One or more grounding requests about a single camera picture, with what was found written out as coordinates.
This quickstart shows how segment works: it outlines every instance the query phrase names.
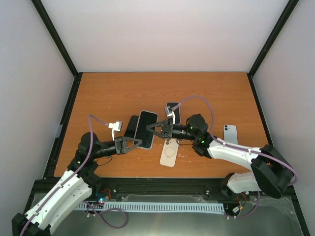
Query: gray floor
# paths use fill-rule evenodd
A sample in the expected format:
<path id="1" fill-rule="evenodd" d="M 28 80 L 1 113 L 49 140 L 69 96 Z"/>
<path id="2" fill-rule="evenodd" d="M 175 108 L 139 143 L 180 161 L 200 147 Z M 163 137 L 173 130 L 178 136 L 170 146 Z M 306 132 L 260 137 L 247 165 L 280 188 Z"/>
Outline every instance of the gray floor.
<path id="1" fill-rule="evenodd" d="M 227 220 L 222 215 L 204 213 L 127 213 L 128 224 L 115 230 L 97 217 L 87 218 L 73 211 L 57 228 L 54 236 L 302 236 L 293 207 L 281 202 L 262 202 L 248 218 Z M 120 225 L 123 216 L 111 212 L 104 216 Z"/>

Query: black metal frame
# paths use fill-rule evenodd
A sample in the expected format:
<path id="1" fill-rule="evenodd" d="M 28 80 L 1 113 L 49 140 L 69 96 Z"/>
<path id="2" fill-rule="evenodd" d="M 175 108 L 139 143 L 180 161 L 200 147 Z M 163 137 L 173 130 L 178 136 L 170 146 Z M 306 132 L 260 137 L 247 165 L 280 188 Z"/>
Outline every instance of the black metal frame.
<path id="1" fill-rule="evenodd" d="M 251 70 L 248 73 L 249 84 L 252 88 L 252 93 L 256 101 L 256 105 L 259 111 L 260 118 L 262 120 L 262 124 L 267 136 L 267 140 L 269 144 L 272 144 L 272 139 L 267 127 L 267 123 L 265 117 L 263 115 L 263 111 L 255 90 L 255 86 L 253 83 L 253 77 L 258 70 L 259 66 L 263 62 L 266 57 L 269 49 L 272 44 L 275 42 L 277 36 L 279 35 L 281 29 L 285 25 L 288 20 L 290 14 L 294 10 L 299 0 L 289 0 L 286 7 L 284 8 L 280 18 L 278 19 L 276 25 L 274 26 L 272 32 L 270 33 L 266 43 L 264 44 L 261 52 L 259 53 L 257 59 L 255 60 Z M 34 195 L 36 193 L 47 193 L 59 180 L 58 177 L 53 177 L 54 171 L 56 168 L 56 164 L 58 161 L 58 157 L 60 154 L 60 150 L 62 147 L 63 139 L 66 133 L 67 125 L 70 119 L 71 111 L 74 105 L 75 97 L 80 85 L 82 73 L 78 73 L 65 46 L 63 45 L 52 21 L 50 20 L 47 11 L 45 10 L 41 0 L 32 0 L 35 8 L 37 9 L 41 19 L 43 20 L 47 30 L 49 31 L 51 37 L 56 43 L 60 53 L 62 54 L 66 64 L 68 65 L 70 71 L 74 76 L 74 82 L 64 109 L 63 117 L 61 120 L 61 133 L 60 136 L 57 137 L 54 141 L 53 148 L 51 154 L 49 156 L 49 160 L 46 166 L 46 170 L 42 180 L 36 180 L 34 186 L 32 188 L 30 197 L 28 199 L 25 211 L 27 211 L 32 204 Z M 206 200 L 216 200 L 220 203 L 224 204 L 237 204 L 236 199 L 227 200 L 221 194 L 218 194 L 218 188 L 220 187 L 220 183 L 222 181 L 221 178 L 207 178 L 207 179 L 165 179 L 165 178 L 102 178 L 104 187 L 108 187 L 110 189 L 115 189 L 116 193 L 114 194 L 114 198 L 117 200 L 121 199 L 121 197 L 125 197 L 129 194 L 168 194 L 168 195 L 195 195 L 202 196 Z M 305 236 L 310 235 L 303 213 L 301 211 L 299 202 L 297 200 L 295 191 L 293 187 L 288 187 L 285 191 L 285 196 L 290 196 L 298 216 L 302 232 Z"/>

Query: wood surface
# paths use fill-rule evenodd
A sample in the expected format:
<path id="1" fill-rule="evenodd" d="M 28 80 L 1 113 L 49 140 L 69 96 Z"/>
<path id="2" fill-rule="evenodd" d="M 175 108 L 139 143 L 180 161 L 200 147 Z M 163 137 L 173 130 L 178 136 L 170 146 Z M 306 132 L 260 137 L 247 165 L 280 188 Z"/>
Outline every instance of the wood surface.
<path id="1" fill-rule="evenodd" d="M 132 115 L 142 110 L 158 113 L 166 119 L 164 107 L 169 101 L 181 102 L 191 95 L 201 95 L 215 113 L 214 135 L 223 138 L 223 125 L 237 126 L 240 145 L 263 147 L 266 135 L 245 72 L 128 72 L 83 73 L 69 125 L 60 152 L 55 176 L 61 176 L 74 157 L 81 136 L 89 131 L 88 114 L 105 122 L 123 121 L 125 133 Z M 181 106 L 182 122 L 193 114 L 202 114 L 211 124 L 207 105 L 194 98 Z M 111 130 L 93 120 L 99 140 L 111 140 Z M 173 168 L 159 163 L 164 141 L 154 137 L 151 150 L 136 150 L 115 155 L 99 166 L 101 177 L 225 177 L 230 172 L 244 173 L 247 169 L 236 164 L 200 157 L 191 146 L 181 146 Z M 99 164 L 107 162 L 102 158 Z"/>

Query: black smartphone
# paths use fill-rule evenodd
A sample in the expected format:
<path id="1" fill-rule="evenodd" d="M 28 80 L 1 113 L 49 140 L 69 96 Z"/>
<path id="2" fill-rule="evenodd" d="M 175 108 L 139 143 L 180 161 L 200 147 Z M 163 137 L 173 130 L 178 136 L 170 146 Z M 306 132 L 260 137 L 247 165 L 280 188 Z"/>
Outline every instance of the black smartphone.
<path id="1" fill-rule="evenodd" d="M 168 102 L 166 104 L 167 107 L 175 107 L 176 105 L 178 105 L 178 102 Z M 174 111 L 174 114 L 175 114 L 175 124 L 180 124 L 181 123 L 181 111 L 180 111 L 180 108 L 177 108 L 175 111 Z"/>
<path id="2" fill-rule="evenodd" d="M 154 124 L 158 121 L 158 115 L 153 112 L 142 111 L 140 113 L 136 134 L 134 136 L 135 139 L 142 140 L 142 144 L 138 147 L 143 149 L 150 149 L 152 148 L 153 144 L 153 136 L 154 134 L 147 130 L 147 125 Z"/>
<path id="3" fill-rule="evenodd" d="M 134 135 L 137 129 L 138 120 L 139 120 L 139 116 L 131 116 L 127 129 L 124 134 L 125 137 L 134 138 Z"/>

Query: white wall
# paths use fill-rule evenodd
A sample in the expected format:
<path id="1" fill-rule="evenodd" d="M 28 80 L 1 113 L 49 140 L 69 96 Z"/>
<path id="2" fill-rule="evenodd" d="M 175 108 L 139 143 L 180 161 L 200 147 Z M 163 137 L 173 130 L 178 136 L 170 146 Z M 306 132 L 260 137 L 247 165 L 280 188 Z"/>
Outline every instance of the white wall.
<path id="1" fill-rule="evenodd" d="M 0 235 L 44 167 L 73 77 L 31 1 L 0 3 Z"/>
<path id="2" fill-rule="evenodd" d="M 287 0 L 43 0 L 79 71 L 249 71 Z"/>
<path id="3" fill-rule="evenodd" d="M 254 76 L 275 146 L 298 171 L 295 190 L 315 235 L 315 1 L 300 1 Z"/>

